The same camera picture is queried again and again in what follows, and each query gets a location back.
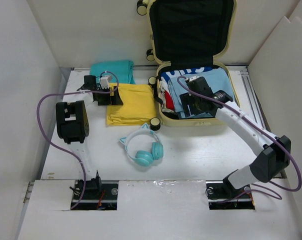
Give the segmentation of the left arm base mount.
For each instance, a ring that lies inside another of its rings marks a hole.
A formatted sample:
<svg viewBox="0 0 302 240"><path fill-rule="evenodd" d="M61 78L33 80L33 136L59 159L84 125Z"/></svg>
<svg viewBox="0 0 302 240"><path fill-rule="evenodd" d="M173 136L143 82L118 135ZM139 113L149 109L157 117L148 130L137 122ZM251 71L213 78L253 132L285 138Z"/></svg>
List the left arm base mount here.
<svg viewBox="0 0 302 240"><path fill-rule="evenodd" d="M118 204L119 183L103 182L101 193L89 193L87 190L80 203L79 195L72 195L70 208L72 211L116 211Z"/></svg>

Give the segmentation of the cream printed zip pouch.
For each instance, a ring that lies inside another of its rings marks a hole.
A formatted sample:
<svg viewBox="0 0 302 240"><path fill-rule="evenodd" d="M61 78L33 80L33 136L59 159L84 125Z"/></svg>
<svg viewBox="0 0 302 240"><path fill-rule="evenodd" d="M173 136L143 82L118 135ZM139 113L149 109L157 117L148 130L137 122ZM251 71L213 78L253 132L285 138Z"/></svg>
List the cream printed zip pouch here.
<svg viewBox="0 0 302 240"><path fill-rule="evenodd" d="M159 92L160 99L162 100L161 110L170 113L174 110L174 104L166 81L161 80L159 82Z"/></svg>

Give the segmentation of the red white blue shirt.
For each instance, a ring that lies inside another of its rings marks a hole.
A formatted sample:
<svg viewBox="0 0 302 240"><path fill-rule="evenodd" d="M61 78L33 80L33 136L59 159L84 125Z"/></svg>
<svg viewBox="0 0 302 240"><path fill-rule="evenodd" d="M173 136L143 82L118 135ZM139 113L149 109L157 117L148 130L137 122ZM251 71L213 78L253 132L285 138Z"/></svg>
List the red white blue shirt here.
<svg viewBox="0 0 302 240"><path fill-rule="evenodd" d="M187 68L187 69L181 69L181 70L173 70L173 71L166 71L161 73L161 81L166 81L168 85L169 92L171 94L171 98L174 104L174 109L171 113L174 115L177 115L179 119L185 118L180 95L184 94L186 91L183 87L181 87L177 83L177 77L183 76L183 75L196 75L203 72L211 71L213 68L210 66L205 67L198 67L198 68Z"/></svg>

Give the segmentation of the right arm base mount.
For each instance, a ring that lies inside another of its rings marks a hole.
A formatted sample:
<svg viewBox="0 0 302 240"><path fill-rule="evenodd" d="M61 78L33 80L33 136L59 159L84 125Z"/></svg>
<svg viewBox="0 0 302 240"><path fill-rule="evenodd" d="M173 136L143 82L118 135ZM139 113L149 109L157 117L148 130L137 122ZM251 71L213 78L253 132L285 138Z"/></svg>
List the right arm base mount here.
<svg viewBox="0 0 302 240"><path fill-rule="evenodd" d="M205 195L210 210L255 210L250 185L229 191L222 181L207 181Z"/></svg>

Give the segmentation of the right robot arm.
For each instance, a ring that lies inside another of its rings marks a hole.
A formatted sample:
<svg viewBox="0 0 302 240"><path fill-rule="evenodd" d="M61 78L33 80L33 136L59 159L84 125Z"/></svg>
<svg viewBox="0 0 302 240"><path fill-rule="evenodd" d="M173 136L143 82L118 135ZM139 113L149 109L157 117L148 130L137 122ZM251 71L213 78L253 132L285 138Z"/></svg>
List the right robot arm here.
<svg viewBox="0 0 302 240"><path fill-rule="evenodd" d="M255 155L252 163L236 169L222 180L223 193L232 198L247 185L270 183L291 163L291 140L278 137L251 120L224 90L214 92L204 77L179 77L186 90L180 96L185 114L207 113L225 123Z"/></svg>

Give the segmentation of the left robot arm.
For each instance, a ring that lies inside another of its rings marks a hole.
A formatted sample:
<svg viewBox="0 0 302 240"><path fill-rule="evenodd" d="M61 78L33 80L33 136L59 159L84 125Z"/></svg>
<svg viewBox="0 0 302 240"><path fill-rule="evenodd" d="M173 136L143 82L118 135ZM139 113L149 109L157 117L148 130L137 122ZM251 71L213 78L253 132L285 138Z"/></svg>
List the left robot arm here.
<svg viewBox="0 0 302 240"><path fill-rule="evenodd" d="M99 77L86 75L83 85L74 93L71 101L61 101L55 105L57 135L67 145L67 152L74 156L82 171L72 191L80 198L98 198L102 192L102 181L97 167L93 163L86 142L90 133L86 107L93 102L99 106L122 105L119 95L119 79L110 72L104 71Z"/></svg>

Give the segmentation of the light blue shirt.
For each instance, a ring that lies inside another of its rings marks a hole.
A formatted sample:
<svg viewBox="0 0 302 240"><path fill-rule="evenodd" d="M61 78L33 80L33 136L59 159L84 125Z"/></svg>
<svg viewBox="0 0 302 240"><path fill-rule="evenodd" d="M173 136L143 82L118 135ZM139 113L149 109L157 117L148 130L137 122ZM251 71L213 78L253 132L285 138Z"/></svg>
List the light blue shirt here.
<svg viewBox="0 0 302 240"><path fill-rule="evenodd" d="M214 68L210 71L201 72L201 73L194 74L194 75L186 74L184 76L186 78L190 78L192 76L204 77L214 93L219 90L223 90L228 95L230 95L233 99L235 99L235 93L234 93L231 81L230 81L227 73L225 72L225 70L221 67Z"/></svg>

